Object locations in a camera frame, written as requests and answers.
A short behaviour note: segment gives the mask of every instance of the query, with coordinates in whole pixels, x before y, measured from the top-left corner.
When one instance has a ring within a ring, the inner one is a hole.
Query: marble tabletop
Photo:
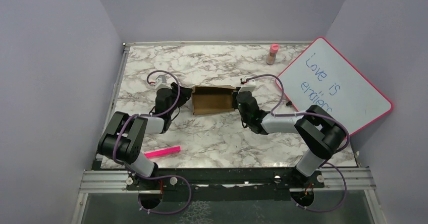
[[[146,83],[153,70],[173,73],[184,87],[194,85],[239,86],[240,78],[278,75],[308,45],[280,46],[274,65],[265,62],[269,45],[144,45],[129,51],[115,111],[147,113],[156,92]],[[280,99],[273,78],[260,78],[253,95],[261,109],[270,110]],[[282,104],[277,113],[295,109]],[[142,152],[180,146],[181,152],[153,158],[159,167],[272,167],[294,166],[308,149],[297,134],[257,135],[242,128],[239,112],[193,116],[189,100],[164,134],[145,135]],[[348,146],[330,160],[338,166],[356,166]],[[120,165],[103,158],[102,169]]]

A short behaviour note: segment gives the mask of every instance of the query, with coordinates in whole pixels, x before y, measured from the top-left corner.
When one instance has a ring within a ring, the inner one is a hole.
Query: whiteboard
[[[297,110],[319,105],[351,135],[393,108],[391,101],[322,37],[278,77]]]

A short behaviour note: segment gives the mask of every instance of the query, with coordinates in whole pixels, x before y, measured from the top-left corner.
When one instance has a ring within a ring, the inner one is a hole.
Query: lavender wall
[[[69,223],[122,43],[99,0],[0,0],[2,223]]]
[[[395,104],[352,139],[388,223],[426,223],[428,0],[346,0],[327,39]]]
[[[344,0],[101,0],[126,42],[308,41],[325,36]]]

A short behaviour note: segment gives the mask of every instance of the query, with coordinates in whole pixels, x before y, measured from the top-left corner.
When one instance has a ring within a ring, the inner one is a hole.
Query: open cardboard box
[[[236,109],[234,103],[235,87],[194,86],[192,88],[192,104],[194,115],[216,114],[230,112]]]

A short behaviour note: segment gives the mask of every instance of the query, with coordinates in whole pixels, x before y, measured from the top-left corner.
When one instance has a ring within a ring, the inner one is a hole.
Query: pink marker
[[[171,148],[167,148],[167,149],[162,149],[162,150],[158,150],[158,151],[154,151],[154,152],[145,152],[144,155],[147,158],[153,158],[153,157],[162,157],[168,154],[172,154],[172,153],[176,153],[181,151],[180,146],[178,147],[171,147]]]

